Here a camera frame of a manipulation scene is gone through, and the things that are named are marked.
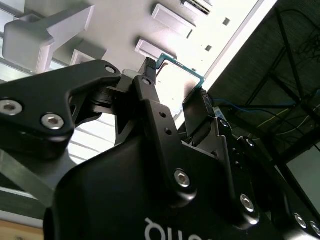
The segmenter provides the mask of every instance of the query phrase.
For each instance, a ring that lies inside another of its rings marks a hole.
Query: metal beam
[[[255,88],[255,90],[253,91],[252,95],[249,97],[248,101],[245,103],[246,106],[250,105],[254,99],[257,97],[258,93],[261,91],[261,89],[265,86],[265,84],[267,83],[268,79],[269,79],[269,73],[274,70],[280,63],[280,61],[282,60],[282,58],[284,57],[286,53],[286,48],[283,47],[281,49],[281,51],[278,53],[278,55],[276,56],[276,59],[274,60],[274,62],[272,63],[271,67],[269,68],[267,74],[263,77],[263,79],[259,82],[258,86]]]
[[[279,157],[279,162],[289,163],[297,156],[303,154],[308,149],[312,148],[314,144],[317,144],[320,140],[320,127],[312,130],[302,136],[299,140],[295,142],[293,146],[288,148],[284,153],[282,153]]]
[[[300,198],[300,200],[305,204],[305,206],[309,209],[309,211],[317,218],[320,219],[319,213],[316,210],[315,206],[312,204],[308,196],[306,195],[305,191],[302,189],[298,181],[296,180],[295,176],[292,174],[290,169],[288,168],[287,164],[281,162],[281,156],[279,155],[278,151],[276,150],[275,146],[272,143],[272,137],[266,135],[265,137],[261,138],[265,148],[269,152],[272,159],[276,162],[277,167],[282,174],[283,178],[286,182],[290,185],[293,189],[295,194]]]
[[[293,72],[294,80],[296,82],[296,86],[298,88],[300,98],[303,99],[304,98],[304,90],[303,90],[302,84],[300,82],[300,77],[299,77],[298,70],[297,70],[297,67],[296,67],[293,51],[291,49],[291,46],[290,46],[290,43],[289,43],[289,40],[288,40],[288,36],[286,34],[285,26],[284,26],[284,23],[282,21],[281,14],[280,14],[280,11],[279,11],[278,8],[275,9],[275,14],[276,14],[276,18],[278,20],[278,24],[279,24],[280,31],[281,31],[281,34],[282,34],[282,38],[283,38],[283,41],[284,41],[286,52],[288,54],[288,58],[289,58],[289,62],[290,62],[290,65],[291,65],[292,72]]]
[[[270,77],[297,104],[301,101],[301,99],[283,81],[281,81],[276,75],[270,74]]]
[[[253,126],[250,123],[246,122],[242,118],[234,115],[233,113],[229,112],[226,118],[228,119],[229,122],[237,125],[239,128],[242,128],[242,129],[246,130],[248,133],[251,133],[254,136],[262,138],[266,134],[265,132],[259,130],[255,126]]]

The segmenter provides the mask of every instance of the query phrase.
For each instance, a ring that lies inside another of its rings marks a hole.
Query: screw hole
[[[13,111],[13,110],[16,109],[16,106],[14,106],[14,105],[12,105],[12,104],[8,104],[8,105],[5,105],[5,106],[3,107],[3,109],[8,110],[8,111]]]
[[[172,131],[169,128],[165,128],[164,132],[168,135],[172,135]]]
[[[56,118],[51,118],[48,120],[49,123],[53,124],[53,125],[57,125],[59,123],[58,119]]]
[[[151,85],[151,82],[146,78],[142,78],[142,82],[144,82],[147,85]]]
[[[114,73],[116,73],[116,70],[114,70],[112,67],[110,67],[110,66],[105,66],[105,70],[107,70],[109,73],[112,73],[112,74],[114,74]]]
[[[235,165],[236,165],[239,169],[242,169],[242,166],[241,166],[240,162],[235,161]]]
[[[167,117],[167,115],[164,112],[159,112],[160,116],[163,117],[164,119]]]
[[[233,148],[232,151],[233,151],[235,154],[239,155],[239,152],[238,152],[238,150],[237,150],[236,148]]]

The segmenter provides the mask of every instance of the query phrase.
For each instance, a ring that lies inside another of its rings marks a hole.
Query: cable
[[[234,105],[233,103],[231,103],[230,101],[225,100],[223,98],[213,98],[212,100],[215,101],[215,102],[223,102],[223,103],[229,104],[230,106],[234,107],[235,109],[238,109],[238,110],[240,110],[242,112],[245,112],[245,113],[256,113],[256,112],[258,112],[258,110],[247,110],[247,109],[238,107],[238,106]],[[296,104],[296,102],[295,101],[294,102],[291,101],[291,102],[284,102],[284,103],[276,104],[275,106],[287,107],[287,106],[292,106],[294,104]]]
[[[320,105],[316,106],[316,107],[313,109],[313,111],[316,110],[316,109],[319,108],[319,107],[320,107]],[[299,126],[294,127],[294,129],[291,129],[291,130],[289,130],[289,131],[282,132],[282,133],[278,133],[278,134],[276,134],[276,136],[285,135],[285,134],[288,134],[288,133],[292,133],[292,132],[294,132],[295,130],[298,130],[298,128],[300,128],[300,127],[305,123],[305,121],[307,121],[308,118],[309,118],[309,115],[305,117],[305,119],[300,123]]]
[[[253,110],[262,111],[262,112],[266,112],[266,113],[268,113],[268,114],[271,114],[271,115],[275,116],[276,118],[279,118],[280,120],[282,120],[282,121],[286,122],[287,124],[291,125],[292,127],[294,127],[295,130],[297,130],[297,131],[298,131],[299,133],[301,133],[303,136],[305,135],[298,127],[296,127],[295,125],[293,125],[291,122],[285,120],[284,118],[282,118],[282,117],[280,117],[280,116],[277,116],[276,114],[274,114],[274,113],[272,113],[272,112],[270,112],[270,111],[267,111],[267,110],[264,110],[264,109],[258,109],[258,108],[255,108],[255,109],[253,109]],[[320,149],[319,149],[319,147],[318,147],[317,145],[315,145],[315,144],[312,144],[312,145],[320,152]]]
[[[252,110],[246,110],[246,109],[243,109],[243,108],[240,108],[236,105],[234,105],[233,103],[229,102],[228,100],[225,100],[225,99],[222,99],[222,98],[214,98],[213,101],[216,101],[216,102],[223,102],[223,103],[226,103],[226,104],[229,104],[230,106],[234,107],[235,109],[238,109],[242,112],[245,112],[245,113],[255,113],[257,111],[252,111]]]
[[[279,115],[281,115],[281,114],[283,114],[283,113],[285,113],[286,111],[288,111],[289,110],[289,108],[287,108],[287,109],[285,109],[285,110],[283,110],[283,111],[281,111],[281,112],[279,112],[276,116],[279,116]],[[270,122],[270,121],[272,121],[273,119],[275,119],[276,118],[276,116],[273,116],[273,117],[271,117],[271,118],[269,118],[268,120],[266,120],[266,121],[264,121],[263,123],[261,123],[259,126],[257,126],[256,128],[258,129],[258,128],[260,128],[261,126],[263,126],[263,125],[265,125],[266,123],[268,123],[268,122]]]

